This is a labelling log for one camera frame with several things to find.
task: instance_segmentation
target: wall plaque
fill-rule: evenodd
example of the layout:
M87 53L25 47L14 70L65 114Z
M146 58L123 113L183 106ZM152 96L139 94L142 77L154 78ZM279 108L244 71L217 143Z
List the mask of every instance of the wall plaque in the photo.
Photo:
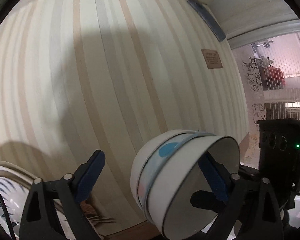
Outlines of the wall plaque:
M219 54L216 50L201 49L208 69L223 68Z

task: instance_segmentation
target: blue polka dot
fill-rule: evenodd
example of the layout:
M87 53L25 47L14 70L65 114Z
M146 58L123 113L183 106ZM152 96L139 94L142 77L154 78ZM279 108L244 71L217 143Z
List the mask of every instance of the blue polka dot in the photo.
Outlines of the blue polka dot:
M166 145L162 146L159 149L159 156L160 157L167 157L168 155L170 155L173 151L173 149L177 146L177 142L174 143L167 143Z

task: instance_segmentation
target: blue gripper pad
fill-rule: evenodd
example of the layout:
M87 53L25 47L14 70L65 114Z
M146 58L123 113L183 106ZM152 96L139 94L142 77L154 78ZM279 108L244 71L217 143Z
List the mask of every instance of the blue gripper pad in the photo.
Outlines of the blue gripper pad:
M213 159L208 152L202 155L198 161L199 168L216 196L216 199L226 203L229 199L227 186L209 158Z
M87 163L80 165L74 173L75 177L76 174L78 174L78 177L80 178L79 181L76 182L76 194L74 195L74 200L77 203L80 203L89 197L94 184L105 166L105 162L105 154L102 151L97 150Z

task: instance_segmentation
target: silver screw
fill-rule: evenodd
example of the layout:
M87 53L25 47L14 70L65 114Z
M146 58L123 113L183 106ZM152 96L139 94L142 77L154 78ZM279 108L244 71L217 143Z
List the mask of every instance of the silver screw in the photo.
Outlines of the silver screw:
M234 173L234 174L231 175L231 178L234 179L234 180L238 180L238 179L240 179L240 175L237 174L237 173Z
M262 178L263 183L265 184L269 184L270 180L268 178Z
M42 181L41 178L36 178L33 182L34 184L39 184Z
M72 178L72 174L71 173L67 173L66 175L63 176L64 179L68 180Z

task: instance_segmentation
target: small poster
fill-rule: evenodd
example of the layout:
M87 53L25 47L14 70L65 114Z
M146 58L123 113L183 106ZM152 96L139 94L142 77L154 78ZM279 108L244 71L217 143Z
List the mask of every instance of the small poster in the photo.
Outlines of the small poster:
M219 54L216 50L201 49L208 69L223 68Z

